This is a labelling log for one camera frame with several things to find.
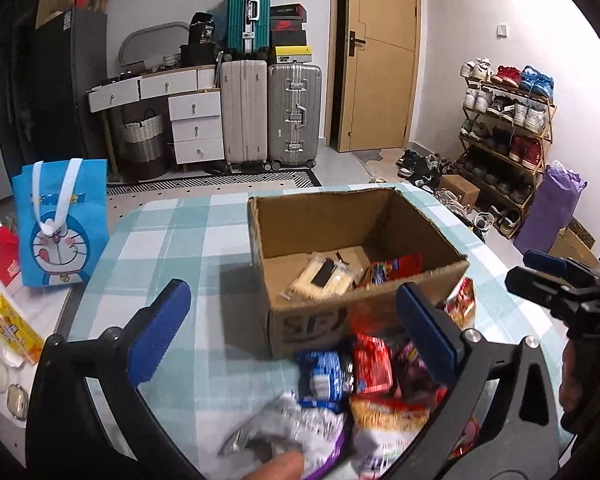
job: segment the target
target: doraemon face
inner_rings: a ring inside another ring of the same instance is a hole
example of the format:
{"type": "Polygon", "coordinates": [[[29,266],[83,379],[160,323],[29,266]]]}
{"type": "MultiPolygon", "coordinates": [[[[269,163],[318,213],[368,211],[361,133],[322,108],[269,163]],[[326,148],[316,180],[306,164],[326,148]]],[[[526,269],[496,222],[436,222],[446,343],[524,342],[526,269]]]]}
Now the doraemon face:
{"type": "MultiPolygon", "coordinates": [[[[47,213],[41,220],[51,224],[54,216],[55,212],[47,213]]],[[[67,216],[66,223],[50,237],[36,225],[32,232],[32,250],[35,261],[46,274],[59,275],[66,283],[81,281],[78,276],[70,279],[70,275],[84,268],[89,244],[82,226],[74,218],[67,216]]]]}

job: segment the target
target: wooden door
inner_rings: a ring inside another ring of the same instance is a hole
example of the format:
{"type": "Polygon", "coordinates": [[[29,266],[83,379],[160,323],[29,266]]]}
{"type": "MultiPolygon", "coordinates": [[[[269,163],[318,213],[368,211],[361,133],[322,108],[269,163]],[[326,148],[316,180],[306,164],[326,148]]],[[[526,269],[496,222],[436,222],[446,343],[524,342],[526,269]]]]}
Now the wooden door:
{"type": "Polygon", "coordinates": [[[404,146],[416,49],[416,0],[349,0],[338,150],[404,146]]]}

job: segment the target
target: cardboard box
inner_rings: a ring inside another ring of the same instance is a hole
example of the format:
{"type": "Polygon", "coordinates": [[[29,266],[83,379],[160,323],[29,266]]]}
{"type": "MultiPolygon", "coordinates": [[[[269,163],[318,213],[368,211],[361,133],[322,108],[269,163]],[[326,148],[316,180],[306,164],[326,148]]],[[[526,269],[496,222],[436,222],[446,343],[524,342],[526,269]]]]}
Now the cardboard box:
{"type": "Polygon", "coordinates": [[[459,202],[466,207],[467,212],[471,212],[478,200],[480,189],[475,187],[461,175],[443,175],[438,184],[438,190],[446,189],[459,197],[459,202]]]}
{"type": "Polygon", "coordinates": [[[549,254],[558,258],[573,258],[592,269],[600,265],[600,261],[569,228],[561,229],[558,232],[555,242],[549,250],[549,254]]]}
{"type": "Polygon", "coordinates": [[[420,285],[432,303],[446,300],[469,267],[401,193],[391,188],[250,198],[251,258],[261,279],[267,341],[274,357],[301,349],[332,348],[351,326],[400,326],[395,292],[420,285]],[[336,250],[358,271],[371,262],[421,251],[424,272],[325,301],[290,302],[280,296],[312,257],[336,250]]]}

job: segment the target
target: yellow package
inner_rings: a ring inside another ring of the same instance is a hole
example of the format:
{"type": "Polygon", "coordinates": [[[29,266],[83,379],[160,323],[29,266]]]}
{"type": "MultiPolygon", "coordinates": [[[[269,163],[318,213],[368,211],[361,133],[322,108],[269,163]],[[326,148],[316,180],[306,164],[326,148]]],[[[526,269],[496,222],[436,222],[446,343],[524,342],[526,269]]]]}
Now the yellow package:
{"type": "Polygon", "coordinates": [[[9,348],[24,357],[31,365],[40,361],[45,342],[20,317],[9,300],[0,294],[0,335],[9,348]]]}

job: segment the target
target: doraemon bag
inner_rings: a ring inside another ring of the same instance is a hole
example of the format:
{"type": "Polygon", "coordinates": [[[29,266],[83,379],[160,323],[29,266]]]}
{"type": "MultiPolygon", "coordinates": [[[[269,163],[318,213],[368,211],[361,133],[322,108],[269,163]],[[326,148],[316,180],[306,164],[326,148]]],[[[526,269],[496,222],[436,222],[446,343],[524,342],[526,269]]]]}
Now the doraemon bag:
{"type": "Polygon", "coordinates": [[[13,179],[26,286],[86,282],[107,242],[107,161],[24,166],[13,179]]]}

